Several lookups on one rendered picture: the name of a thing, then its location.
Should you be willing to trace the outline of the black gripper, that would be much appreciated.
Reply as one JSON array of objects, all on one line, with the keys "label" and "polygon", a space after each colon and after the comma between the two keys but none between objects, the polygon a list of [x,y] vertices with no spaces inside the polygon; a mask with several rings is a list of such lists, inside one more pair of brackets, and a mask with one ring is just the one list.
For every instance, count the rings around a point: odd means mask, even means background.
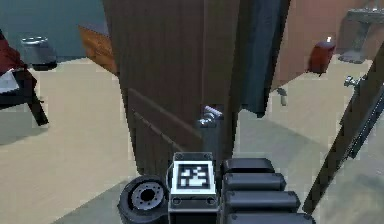
[{"label": "black gripper", "polygon": [[122,224],[168,224],[168,190],[157,176],[139,176],[124,187],[117,208]]}]

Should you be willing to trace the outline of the black chair with red cloth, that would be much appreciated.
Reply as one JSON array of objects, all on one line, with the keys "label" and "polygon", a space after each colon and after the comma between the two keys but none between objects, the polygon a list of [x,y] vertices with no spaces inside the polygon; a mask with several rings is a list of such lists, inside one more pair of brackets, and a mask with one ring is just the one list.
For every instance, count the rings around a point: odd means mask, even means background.
[{"label": "black chair with red cloth", "polygon": [[37,97],[36,78],[0,29],[0,110],[26,103],[38,126],[49,123]]}]

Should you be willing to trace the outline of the dark brown room door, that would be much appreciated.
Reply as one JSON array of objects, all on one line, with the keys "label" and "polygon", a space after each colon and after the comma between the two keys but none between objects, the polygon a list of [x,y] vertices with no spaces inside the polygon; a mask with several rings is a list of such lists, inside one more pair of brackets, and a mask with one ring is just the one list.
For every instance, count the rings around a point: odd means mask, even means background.
[{"label": "dark brown room door", "polygon": [[[291,0],[101,0],[137,171],[176,152],[233,154],[238,114],[266,112]],[[223,113],[197,125],[205,106]]]},{"label": "dark brown room door", "polygon": [[355,158],[384,109],[384,42],[366,78],[355,88],[354,98],[344,112],[340,130],[305,199],[302,210],[312,214],[343,162]]}]

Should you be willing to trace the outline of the brown wooden cupboard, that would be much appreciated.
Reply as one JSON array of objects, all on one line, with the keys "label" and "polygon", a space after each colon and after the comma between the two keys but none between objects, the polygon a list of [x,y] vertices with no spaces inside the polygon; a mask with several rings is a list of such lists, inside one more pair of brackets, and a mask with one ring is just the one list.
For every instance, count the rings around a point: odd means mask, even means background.
[{"label": "brown wooden cupboard", "polygon": [[78,29],[86,56],[107,71],[118,75],[109,36],[82,25]]}]

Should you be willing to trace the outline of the grey metal bin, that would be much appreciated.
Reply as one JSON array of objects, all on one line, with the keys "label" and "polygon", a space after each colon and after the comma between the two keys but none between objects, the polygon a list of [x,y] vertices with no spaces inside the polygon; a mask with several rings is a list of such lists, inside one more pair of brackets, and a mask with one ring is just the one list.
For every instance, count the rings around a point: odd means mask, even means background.
[{"label": "grey metal bin", "polygon": [[47,37],[22,38],[21,45],[25,61],[35,71],[48,71],[57,67],[56,52]]}]

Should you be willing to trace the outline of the grey pedestal sink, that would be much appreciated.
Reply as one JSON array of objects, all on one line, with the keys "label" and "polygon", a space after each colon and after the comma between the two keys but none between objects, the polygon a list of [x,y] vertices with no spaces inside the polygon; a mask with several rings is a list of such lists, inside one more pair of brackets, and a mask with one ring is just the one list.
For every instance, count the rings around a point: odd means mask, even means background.
[{"label": "grey pedestal sink", "polygon": [[362,64],[366,60],[363,46],[369,29],[372,24],[384,24],[384,6],[380,6],[380,1],[367,0],[363,7],[348,10],[346,19],[358,22],[359,27],[349,49],[339,56],[340,61]]}]

